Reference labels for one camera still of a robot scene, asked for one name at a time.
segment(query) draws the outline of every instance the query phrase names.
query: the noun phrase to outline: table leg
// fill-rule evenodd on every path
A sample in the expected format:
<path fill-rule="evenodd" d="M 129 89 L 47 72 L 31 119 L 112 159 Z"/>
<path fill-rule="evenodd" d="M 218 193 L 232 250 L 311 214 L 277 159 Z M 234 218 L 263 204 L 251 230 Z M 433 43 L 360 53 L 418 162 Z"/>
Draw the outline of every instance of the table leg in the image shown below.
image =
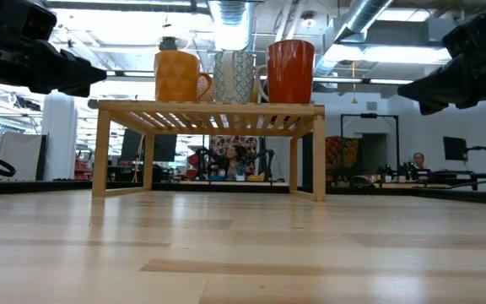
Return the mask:
<path fill-rule="evenodd" d="M 290 192 L 297 191 L 297 138 L 290 139 Z"/>
<path fill-rule="evenodd" d="M 323 116 L 314 118 L 312 189 L 317 202 L 326 200 L 326 130 Z"/>
<path fill-rule="evenodd" d="M 110 112 L 99 110 L 97 120 L 97 139 L 94 149 L 93 190 L 92 195 L 104 197 L 106 191 L 106 173 L 108 166 L 108 145 L 110 143 Z"/>
<path fill-rule="evenodd" d="M 143 158 L 143 187 L 151 190 L 153 182 L 154 135 L 145 136 L 145 156 Z"/>

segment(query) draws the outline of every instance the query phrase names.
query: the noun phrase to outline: orange mug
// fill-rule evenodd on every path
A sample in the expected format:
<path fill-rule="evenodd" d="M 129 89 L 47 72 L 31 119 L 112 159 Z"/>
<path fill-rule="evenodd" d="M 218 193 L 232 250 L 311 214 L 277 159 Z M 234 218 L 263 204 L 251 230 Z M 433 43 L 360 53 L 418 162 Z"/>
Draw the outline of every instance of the orange mug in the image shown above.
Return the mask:
<path fill-rule="evenodd" d="M 161 51 L 155 55 L 155 99 L 158 101 L 198 101 L 211 89 L 213 81 L 200 73 L 200 62 L 194 55 L 181 51 Z M 198 91 L 198 79 L 208 82 Z"/>
<path fill-rule="evenodd" d="M 314 46 L 310 42 L 286 40 L 273 43 L 267 48 L 267 66 L 256 69 L 257 79 L 267 70 L 269 95 L 258 85 L 260 94 L 272 103 L 311 103 L 313 63 Z"/>

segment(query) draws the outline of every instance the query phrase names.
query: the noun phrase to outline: black monitor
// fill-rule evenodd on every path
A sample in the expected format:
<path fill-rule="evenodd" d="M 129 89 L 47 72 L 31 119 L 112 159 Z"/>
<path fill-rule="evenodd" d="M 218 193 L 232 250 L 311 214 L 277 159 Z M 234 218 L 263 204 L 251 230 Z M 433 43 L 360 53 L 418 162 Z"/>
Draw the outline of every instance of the black monitor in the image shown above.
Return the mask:
<path fill-rule="evenodd" d="M 467 144 L 464 138 L 444 136 L 445 160 L 468 161 Z"/>
<path fill-rule="evenodd" d="M 120 160 L 135 161 L 142 135 L 126 129 L 123 135 Z M 174 161 L 176 157 L 176 134 L 155 135 L 153 161 Z M 142 160 L 144 156 L 145 140 L 142 144 Z"/>

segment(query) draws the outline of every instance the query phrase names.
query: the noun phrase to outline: mug handle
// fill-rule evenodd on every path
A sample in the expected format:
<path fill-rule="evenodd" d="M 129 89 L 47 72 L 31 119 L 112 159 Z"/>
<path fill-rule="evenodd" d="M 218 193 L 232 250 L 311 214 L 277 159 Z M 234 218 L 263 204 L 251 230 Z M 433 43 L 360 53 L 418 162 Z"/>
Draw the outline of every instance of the mug handle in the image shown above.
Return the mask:
<path fill-rule="evenodd" d="M 206 94 L 209 91 L 209 89 L 211 89 L 211 86 L 213 85 L 213 79 L 211 78 L 211 76 L 209 76 L 209 74 L 202 73 L 202 72 L 198 73 L 198 77 L 201 77 L 201 76 L 204 77 L 208 81 L 208 85 L 206 86 L 206 89 L 203 92 L 197 94 L 196 100 L 199 100 L 200 98 L 202 98 L 202 96 L 204 94 Z"/>
<path fill-rule="evenodd" d="M 256 84 L 258 85 L 258 92 L 260 92 L 260 95 L 263 97 L 263 99 L 269 102 L 269 96 L 267 96 L 267 94 L 263 91 L 263 87 L 260 83 L 260 76 L 262 76 L 262 71 L 267 71 L 267 65 L 262 65 L 256 69 L 254 79 L 256 81 Z"/>

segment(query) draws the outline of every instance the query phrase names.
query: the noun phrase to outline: floorboard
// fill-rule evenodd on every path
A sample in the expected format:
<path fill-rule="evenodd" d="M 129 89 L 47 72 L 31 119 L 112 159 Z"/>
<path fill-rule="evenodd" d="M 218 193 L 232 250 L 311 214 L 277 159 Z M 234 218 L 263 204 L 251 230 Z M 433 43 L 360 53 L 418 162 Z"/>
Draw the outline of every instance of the floorboard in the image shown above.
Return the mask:
<path fill-rule="evenodd" d="M 0 195 L 0 303 L 486 303 L 486 204 Z"/>

